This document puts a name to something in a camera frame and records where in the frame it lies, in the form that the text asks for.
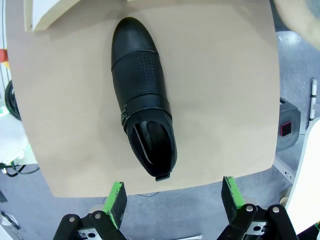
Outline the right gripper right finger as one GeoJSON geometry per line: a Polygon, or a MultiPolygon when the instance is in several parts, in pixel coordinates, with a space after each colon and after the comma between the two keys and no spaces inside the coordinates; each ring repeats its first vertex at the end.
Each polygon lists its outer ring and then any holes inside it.
{"type": "Polygon", "coordinates": [[[223,177],[221,198],[229,224],[217,240],[298,240],[282,205],[245,203],[232,176],[223,177]]]}

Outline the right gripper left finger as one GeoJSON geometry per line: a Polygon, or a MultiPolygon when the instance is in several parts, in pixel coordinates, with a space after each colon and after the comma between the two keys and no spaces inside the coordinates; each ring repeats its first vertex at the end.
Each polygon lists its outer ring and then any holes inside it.
{"type": "Polygon", "coordinates": [[[127,240],[120,227],[127,206],[123,182],[116,181],[102,210],[81,218],[66,214],[60,221],[53,240],[127,240]]]}

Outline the black leather buckle shoe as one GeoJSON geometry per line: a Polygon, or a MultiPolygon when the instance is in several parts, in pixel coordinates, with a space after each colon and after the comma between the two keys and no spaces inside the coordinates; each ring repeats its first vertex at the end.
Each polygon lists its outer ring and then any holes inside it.
{"type": "Polygon", "coordinates": [[[153,38],[134,17],[115,28],[111,73],[121,125],[135,156],[157,182],[168,179],[177,146],[165,77],[153,38]]]}

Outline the grey device box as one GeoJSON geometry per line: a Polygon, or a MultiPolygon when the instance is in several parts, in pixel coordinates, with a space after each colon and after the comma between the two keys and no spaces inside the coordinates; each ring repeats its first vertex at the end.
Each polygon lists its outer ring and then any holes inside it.
{"type": "Polygon", "coordinates": [[[301,112],[299,109],[282,97],[279,101],[276,152],[286,150],[295,145],[300,135],[301,125],[301,112]]]}

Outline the brown cardboard shoe box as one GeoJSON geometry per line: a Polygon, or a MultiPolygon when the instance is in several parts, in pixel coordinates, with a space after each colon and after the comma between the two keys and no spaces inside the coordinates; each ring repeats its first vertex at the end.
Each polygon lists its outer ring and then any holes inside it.
{"type": "Polygon", "coordinates": [[[80,0],[23,0],[24,30],[44,31],[80,0]]]}

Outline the person's left hand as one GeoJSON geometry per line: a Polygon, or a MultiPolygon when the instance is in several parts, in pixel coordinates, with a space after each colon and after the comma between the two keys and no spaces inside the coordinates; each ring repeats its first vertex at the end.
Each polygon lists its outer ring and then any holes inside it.
{"type": "Polygon", "coordinates": [[[272,0],[283,23],[320,51],[320,0],[272,0]]]}

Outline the white round-cornered table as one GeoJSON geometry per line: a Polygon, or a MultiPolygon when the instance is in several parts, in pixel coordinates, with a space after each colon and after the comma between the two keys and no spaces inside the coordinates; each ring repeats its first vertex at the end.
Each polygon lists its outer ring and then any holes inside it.
{"type": "Polygon", "coordinates": [[[297,234],[320,221],[320,117],[309,125],[285,209],[297,234]]]}

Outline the black floor clutter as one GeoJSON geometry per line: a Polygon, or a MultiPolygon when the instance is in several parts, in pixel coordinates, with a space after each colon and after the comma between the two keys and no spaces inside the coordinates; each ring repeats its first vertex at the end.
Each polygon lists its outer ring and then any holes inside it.
{"type": "Polygon", "coordinates": [[[4,211],[0,211],[0,224],[3,226],[11,226],[17,230],[20,230],[21,227],[13,215],[10,215],[4,211]]]}

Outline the white strip with black bands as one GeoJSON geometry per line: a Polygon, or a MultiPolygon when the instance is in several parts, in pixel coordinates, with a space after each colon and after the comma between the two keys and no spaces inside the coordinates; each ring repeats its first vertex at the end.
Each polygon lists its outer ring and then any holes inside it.
{"type": "Polygon", "coordinates": [[[315,78],[312,78],[311,79],[309,122],[312,122],[315,118],[316,98],[317,98],[317,80],[315,78]]]}

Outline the white plastic bag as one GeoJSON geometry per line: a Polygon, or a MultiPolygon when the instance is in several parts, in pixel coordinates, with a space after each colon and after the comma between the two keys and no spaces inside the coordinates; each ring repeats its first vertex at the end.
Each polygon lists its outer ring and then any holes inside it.
{"type": "Polygon", "coordinates": [[[7,114],[0,117],[0,163],[37,164],[21,121],[7,114]]]}

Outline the red emergency stop button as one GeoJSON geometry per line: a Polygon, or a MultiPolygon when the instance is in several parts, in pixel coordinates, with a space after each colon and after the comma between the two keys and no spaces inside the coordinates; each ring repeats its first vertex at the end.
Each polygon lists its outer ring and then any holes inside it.
{"type": "Polygon", "coordinates": [[[7,49],[0,48],[0,63],[2,63],[6,68],[10,67],[7,49]]]}

